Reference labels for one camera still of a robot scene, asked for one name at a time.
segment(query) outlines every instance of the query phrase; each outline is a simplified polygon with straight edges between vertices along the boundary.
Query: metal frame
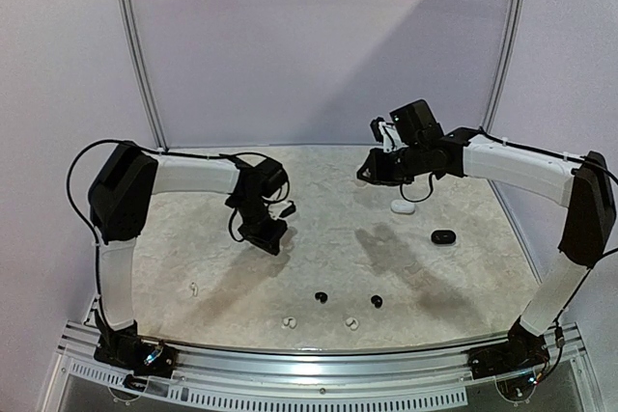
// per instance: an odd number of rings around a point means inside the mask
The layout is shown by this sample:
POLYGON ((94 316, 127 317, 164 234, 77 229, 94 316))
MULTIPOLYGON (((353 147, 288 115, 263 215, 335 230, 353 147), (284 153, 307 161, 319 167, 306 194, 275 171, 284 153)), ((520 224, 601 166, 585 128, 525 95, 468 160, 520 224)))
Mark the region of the metal frame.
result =
MULTIPOLYGON (((589 361, 576 325, 565 327, 564 362, 576 372, 584 410, 602 410, 596 398, 589 361)), ((547 333, 547 339, 553 336, 547 333)), ((142 395, 209 410, 267 412, 430 411, 466 405, 465 388, 492 378, 473 380, 465 351, 499 343, 505 334, 483 341, 461 341, 400 352, 311 352, 285 354, 239 352, 170 342, 180 351, 171 379, 149 379, 142 395)), ((127 371, 93 360, 98 330, 68 323, 57 349, 53 381, 43 412, 57 411, 69 375, 112 389, 122 386, 127 371)), ((552 358, 556 347, 549 345, 552 358)))
POLYGON ((511 56, 513 55, 513 48, 515 46, 515 38, 518 30, 518 24, 520 22, 521 6, 523 0, 510 0, 509 1, 509 14, 504 28, 502 37, 502 48, 500 50, 500 57, 498 59, 498 67, 493 79, 492 93, 488 108, 483 118, 483 127, 486 130, 491 130, 493 120, 495 119, 495 113, 497 111, 498 102, 504 89, 504 83, 506 82, 506 75, 509 70, 509 64, 511 62, 511 56))
MULTIPOLYGON (((504 28, 504 34, 502 39, 502 48, 500 50, 500 57, 498 60, 498 67, 495 72, 495 78, 493 80, 492 93, 490 96, 490 100, 488 102, 487 111, 482 120, 482 126, 487 130, 491 131, 493 122, 495 120, 495 115, 497 113, 498 104, 500 101, 500 97, 502 95, 502 91, 504 90, 504 85, 506 83, 507 72, 509 70, 509 65, 511 63, 511 58, 513 55, 513 49, 515 46, 515 39, 517 35, 518 25, 520 22, 521 16, 521 6, 523 4, 523 0, 510 0, 509 5, 509 15, 507 17, 507 21, 504 28)), ((493 194, 495 198, 498 200, 502 209, 504 210, 504 214, 511 224, 511 228, 515 232, 515 237, 520 243, 521 250, 525 255, 526 260, 528 261, 528 265, 532 270, 534 278, 537 283, 541 283, 541 275, 539 273, 539 269, 537 268, 534 260, 532 259, 532 252, 530 251, 530 245, 525 238, 525 234, 521 229, 520 222, 517 220, 513 211, 509 208, 506 198, 500 188, 500 186, 489 180, 490 187, 492 188, 493 194)))
POLYGON ((146 117, 148 118, 151 131, 153 132, 154 141, 158 147, 168 149, 163 132, 163 124, 161 123, 161 118, 156 109, 155 95, 146 71, 146 63, 140 45, 132 0, 118 1, 120 2, 121 17, 123 18, 123 24, 125 26, 126 44, 128 45, 128 50, 131 55, 137 86, 142 96, 144 110, 146 111, 146 117))

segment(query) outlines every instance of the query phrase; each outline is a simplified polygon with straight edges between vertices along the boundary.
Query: black wire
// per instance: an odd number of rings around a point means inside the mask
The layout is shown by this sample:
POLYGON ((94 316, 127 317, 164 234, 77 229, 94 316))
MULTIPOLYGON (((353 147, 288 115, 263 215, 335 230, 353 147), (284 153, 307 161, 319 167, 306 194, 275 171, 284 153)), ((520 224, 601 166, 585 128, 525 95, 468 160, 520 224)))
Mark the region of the black wire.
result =
MULTIPOLYGON (((105 318, 105 313, 103 310, 103 299, 101 296, 101 282, 100 282, 100 239, 98 238, 98 234, 97 234, 97 230, 95 229, 95 226, 91 223, 91 221, 86 217, 86 215, 81 212, 81 210, 79 209, 79 207, 77 207, 77 204, 75 203, 75 200, 72 196, 71 193, 71 189, 70 189, 70 180, 72 178, 72 174, 73 171, 75 169, 75 166, 77 165, 77 162, 81 159, 81 157, 86 154, 88 151, 92 150, 95 147, 99 147, 101 145, 116 145, 116 146, 125 146, 125 147, 133 147, 133 148, 137 148, 140 151, 143 151, 144 153, 149 153, 149 154, 155 154, 155 155, 165 155, 165 156, 175 156, 177 158, 193 158, 193 159, 230 159, 233 156, 236 155, 244 155, 244 154, 253 154, 253 155, 258 155, 261 156, 263 158, 269 159, 269 156, 266 156, 263 153, 258 153, 258 152, 254 152, 254 151, 247 151, 247 152, 241 152, 241 153, 235 153, 232 155, 229 154, 196 154, 196 153, 181 153, 181 152, 177 152, 177 151, 165 151, 165 152, 161 152, 161 151, 157 151, 157 150, 153 150, 153 149, 148 149, 146 147, 141 147, 137 144, 134 144, 128 140, 120 140, 120 139, 101 139, 101 140, 97 140, 95 142, 93 142, 92 144, 86 146, 85 148, 83 148, 73 159, 73 161, 71 162, 70 166, 69 166, 69 170, 67 171, 67 178, 66 178, 66 182, 65 182, 65 189, 66 189, 66 193, 67 193, 67 199, 69 200, 69 204, 70 207, 72 208, 72 210, 75 212, 75 214, 77 214, 77 216, 79 217, 79 219, 81 219, 81 221, 86 225, 86 227, 88 227, 88 229, 90 230, 90 232, 93 235, 93 238, 95 240, 95 282, 96 282, 96 286, 97 286, 97 293, 98 293, 98 305, 100 307, 100 311, 99 314, 101 316, 101 319, 103 321, 103 323, 105 324, 105 326, 107 328, 110 328, 109 322, 106 320, 105 318)), ((286 194, 286 198, 287 195, 290 193, 290 184, 288 182, 288 192, 286 194)), ((237 210, 235 210, 232 213, 232 216, 230 217, 230 222, 228 225, 228 230, 230 231, 230 236, 232 237, 232 239, 234 241, 244 241, 243 240, 238 240, 235 236, 234 233, 232 231, 232 223, 234 221, 234 218, 236 217, 237 214, 237 210)))
POLYGON ((108 145, 108 144, 115 144, 118 145, 120 143, 125 143, 124 141, 119 141, 116 139, 102 139, 102 140, 97 140, 96 142, 93 142, 92 144, 88 145, 87 147, 85 147, 84 149, 82 149, 77 156, 73 159, 73 161, 71 162, 70 166, 69 166, 69 170, 67 171, 67 179, 65 182, 65 188, 67 191, 67 199, 69 200, 69 204, 70 207, 73 209, 73 211, 75 211, 75 214, 77 214, 77 216, 82 220, 82 222, 84 224, 86 224, 86 227, 88 227, 88 229, 90 230, 90 232, 93 235, 93 238, 95 239, 95 282, 96 282, 96 286, 97 286, 97 293, 98 293, 98 306, 100 307, 100 311, 99 314, 101 316, 101 319, 103 321, 103 323, 105 324, 105 326, 107 326, 109 328, 109 323, 107 322, 106 318, 105 318, 105 313, 103 311, 103 301, 102 298, 100 296, 100 272, 99 272, 99 267, 100 267, 100 251, 99 251, 99 247, 100 247, 100 240, 98 238, 98 234, 97 234, 97 230, 95 229, 95 226, 93 226, 93 224, 88 220, 88 218, 84 215, 83 212, 81 212, 81 210, 79 210, 79 207, 77 207, 77 204, 75 203, 75 200, 73 199, 72 193, 70 191, 70 179, 72 177, 73 171, 75 169, 75 166, 77 165, 77 161, 79 161, 81 159, 81 157, 86 154, 88 151, 92 150, 95 147, 101 146, 101 145, 108 145))
POLYGON ((384 130, 384 133, 386 134, 386 136, 390 140, 391 149, 395 150, 397 148, 397 145, 395 144, 395 140, 393 140, 393 136, 390 135, 390 132, 388 132, 388 130, 386 130, 386 129, 384 130))
POLYGON ((422 203, 425 200, 429 200, 429 198, 434 194, 434 173, 429 174, 429 193, 425 198, 421 198, 420 200, 411 200, 404 194, 404 185, 402 183, 399 185, 399 193, 404 200, 410 203, 422 203))
POLYGON ((609 255, 613 255, 614 253, 618 253, 618 248, 614 248, 613 250, 609 250, 601 256, 601 258, 607 258, 609 255))
POLYGON ((281 188, 278 190, 278 192, 279 193, 277 194, 277 198, 274 199, 274 200, 269 200, 269 199, 263 198, 264 203, 267 204, 267 205, 278 205, 279 203, 285 202, 288 199, 288 197, 290 196, 290 181, 288 180, 286 183, 284 183, 281 186, 281 188), (281 197, 281 192, 283 191, 283 187, 284 186, 287 187, 286 188, 286 194, 283 197, 281 197))
POLYGON ((543 376, 539 378, 539 381, 537 381, 537 385, 540 383, 543 383, 553 373, 553 371, 556 370, 556 368, 558 367, 558 364, 560 364, 560 359, 562 359, 562 351, 564 351, 564 346, 560 347, 560 350, 558 351, 558 357, 556 358, 556 362, 553 364, 553 366, 551 366, 551 369, 549 369, 547 373, 544 373, 543 376))
POLYGON ((236 243, 242 243, 244 241, 244 237, 236 238, 236 236, 234 235, 233 227, 232 227, 234 225, 234 218, 236 217, 238 213, 239 213, 239 210, 237 208, 234 208, 234 211, 232 212, 232 214, 230 214, 230 220, 228 221, 228 233, 230 234, 230 237, 236 243))
POLYGON ((616 183, 616 185, 618 185, 618 177, 616 177, 605 166, 602 166, 602 165, 600 165, 599 163, 597 163, 595 161, 591 161, 589 159, 584 159, 584 158, 575 158, 575 157, 572 157, 572 156, 564 156, 563 154, 556 153, 555 151, 538 149, 536 147, 530 147, 530 146, 527 146, 527 145, 516 144, 514 142, 508 142, 508 141, 504 142, 502 139, 498 139, 497 137, 488 134, 487 131, 482 126, 479 126, 479 130, 481 131, 481 134, 483 134, 485 137, 487 137, 491 141, 496 142, 498 144, 505 144, 507 147, 513 147, 514 149, 521 149, 521 150, 526 150, 526 151, 532 151, 532 152, 535 152, 535 153, 544 154, 546 156, 551 156, 552 158, 566 159, 567 161, 571 161, 573 163, 579 163, 579 164, 583 164, 585 166, 590 166, 592 168, 599 169, 599 170, 603 171, 604 173, 606 173, 616 183))

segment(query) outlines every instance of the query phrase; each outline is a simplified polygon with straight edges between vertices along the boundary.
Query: black mounting bracket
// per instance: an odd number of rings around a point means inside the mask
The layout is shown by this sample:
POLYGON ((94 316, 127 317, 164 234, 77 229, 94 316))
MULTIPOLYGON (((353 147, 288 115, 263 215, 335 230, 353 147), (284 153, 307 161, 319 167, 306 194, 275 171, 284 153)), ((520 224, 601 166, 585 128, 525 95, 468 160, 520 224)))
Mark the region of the black mounting bracket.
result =
POLYGON ((549 359, 549 351, 545 337, 530 334, 518 320, 509 330, 508 341, 473 347, 467 351, 467 356, 467 364, 476 380, 531 369, 549 359))
POLYGON ((137 322, 123 330, 106 326, 98 312, 95 321, 100 331, 95 360, 103 364, 133 371, 135 376, 171 378, 176 367, 178 350, 163 342, 144 342, 137 335, 137 322))

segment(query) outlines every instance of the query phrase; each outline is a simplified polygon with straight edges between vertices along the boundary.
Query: white wall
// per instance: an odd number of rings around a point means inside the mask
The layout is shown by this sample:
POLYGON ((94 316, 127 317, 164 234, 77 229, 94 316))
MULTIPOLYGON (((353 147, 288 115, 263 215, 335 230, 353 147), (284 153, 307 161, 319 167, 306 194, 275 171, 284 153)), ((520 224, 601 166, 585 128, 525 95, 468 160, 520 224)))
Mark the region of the white wall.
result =
POLYGON ((172 146, 373 143, 418 98, 481 121, 509 0, 134 0, 172 146))
MULTIPOLYGON (((617 129, 618 0, 524 0, 492 132, 557 151, 600 151, 618 173, 617 129)), ((503 191, 544 275, 565 210, 503 191)), ((618 233, 612 238, 609 245, 618 245, 618 233)), ((583 334, 608 411, 618 410, 617 283, 613 256, 597 265, 567 313, 583 334)))
MULTIPOLYGON (((97 138, 153 139, 117 0, 2 0, 0 17, 0 410, 30 412, 66 320, 94 291, 69 163, 97 138)), ((80 199, 105 156, 78 171, 80 199)))

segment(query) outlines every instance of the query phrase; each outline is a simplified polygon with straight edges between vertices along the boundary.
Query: white marble tabletop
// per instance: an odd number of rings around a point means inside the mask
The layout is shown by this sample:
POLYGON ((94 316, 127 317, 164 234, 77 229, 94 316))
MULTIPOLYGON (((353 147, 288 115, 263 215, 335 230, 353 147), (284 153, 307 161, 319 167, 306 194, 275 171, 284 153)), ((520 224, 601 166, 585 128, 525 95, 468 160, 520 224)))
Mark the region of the white marble tabletop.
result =
MULTIPOLYGON (((389 206, 397 188, 354 182, 368 149, 251 149, 284 164, 298 208, 276 257, 232 241, 224 196, 153 197, 133 263, 140 334, 236 347, 357 349, 507 330, 537 283, 488 183, 441 179, 414 214, 396 215, 389 206), (436 229, 453 230, 457 243, 435 246, 436 229), (327 293, 325 304, 314 298, 318 291, 327 293), (371 304, 375 294, 380 309, 371 304), (294 329, 283 325, 286 317, 295 318, 294 329), (357 330, 346 325, 350 317, 357 330)), ((425 196, 427 177, 406 191, 425 196)))

